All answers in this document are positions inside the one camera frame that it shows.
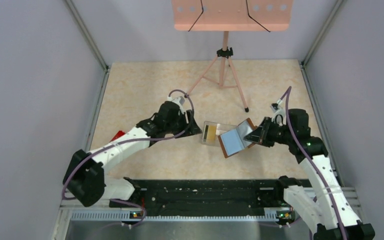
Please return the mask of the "clear acrylic card box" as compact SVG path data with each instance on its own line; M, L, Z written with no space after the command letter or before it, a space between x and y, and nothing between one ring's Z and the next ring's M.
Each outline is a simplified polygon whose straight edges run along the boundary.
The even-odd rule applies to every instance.
M203 140L206 125L216 125L216 139L215 139L214 143L205 142ZM221 145L220 145L220 141L219 141L219 136L221 134L224 134L224 133L230 131L230 130L235 129L236 127L237 127L236 125L231 125L231 124L222 124L222 123L218 123L218 122L204 121L200 143L203 145L207 145L207 146L220 147Z

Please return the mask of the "brown leather card holder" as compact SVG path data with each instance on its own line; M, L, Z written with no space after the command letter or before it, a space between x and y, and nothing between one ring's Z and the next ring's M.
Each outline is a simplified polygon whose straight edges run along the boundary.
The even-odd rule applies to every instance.
M245 140L245 136L253 132L257 127L250 118L245 119L235 128L218 136L223 156L227 159L243 150L253 147L255 144Z

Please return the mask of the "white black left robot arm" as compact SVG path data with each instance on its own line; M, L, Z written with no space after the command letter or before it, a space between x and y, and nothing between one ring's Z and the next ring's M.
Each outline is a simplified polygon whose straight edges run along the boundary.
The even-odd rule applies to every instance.
M141 198L137 187L130 180L109 177L108 172L158 142L201 133L194 108L185 110L181 101L165 101L158 112L139 121L121 137L89 152L77 150L62 181L62 199L78 200L84 207L90 207L102 198L118 199L134 207Z

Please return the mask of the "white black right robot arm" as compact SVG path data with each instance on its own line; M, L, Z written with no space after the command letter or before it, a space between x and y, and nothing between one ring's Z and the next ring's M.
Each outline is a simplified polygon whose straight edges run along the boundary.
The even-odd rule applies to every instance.
M286 145L306 172L315 200L310 199L296 178L285 175L276 181L273 200L279 206L290 205L314 240L374 239L373 226L363 223L345 197L323 140L311 135L309 115L304 109L287 110L284 124L279 124L276 117L265 117L243 139L265 147Z

